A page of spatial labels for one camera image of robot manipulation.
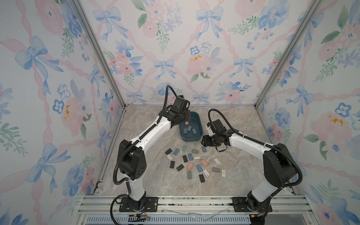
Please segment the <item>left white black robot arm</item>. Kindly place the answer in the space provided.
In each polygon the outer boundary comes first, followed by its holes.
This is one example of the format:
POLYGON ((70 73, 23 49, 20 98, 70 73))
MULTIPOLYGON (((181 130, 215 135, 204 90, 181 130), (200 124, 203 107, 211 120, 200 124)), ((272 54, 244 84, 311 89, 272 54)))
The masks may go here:
POLYGON ((115 185, 125 182, 127 193, 116 196, 110 205, 110 217, 115 225, 119 223, 114 218, 113 207, 118 199, 125 198, 127 206, 135 212, 141 212, 146 208, 146 192, 142 178, 147 168, 146 153, 172 127, 189 122, 189 106, 190 102, 183 95, 178 96, 173 87, 167 85, 164 104, 155 121, 130 141, 121 141, 112 180, 115 185))

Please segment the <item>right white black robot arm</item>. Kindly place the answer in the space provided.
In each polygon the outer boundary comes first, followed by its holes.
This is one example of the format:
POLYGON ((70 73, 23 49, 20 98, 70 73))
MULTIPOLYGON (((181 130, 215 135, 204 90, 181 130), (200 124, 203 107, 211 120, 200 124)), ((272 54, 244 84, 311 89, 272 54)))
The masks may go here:
POLYGON ((301 184, 303 173, 300 167, 284 144, 273 145, 245 135, 235 129, 221 111, 210 109, 208 116, 212 112, 218 113, 222 119, 209 118, 209 134, 202 137, 202 146, 238 148, 262 161, 264 178, 248 193, 243 207, 250 212, 266 214, 276 194, 284 188, 301 184))

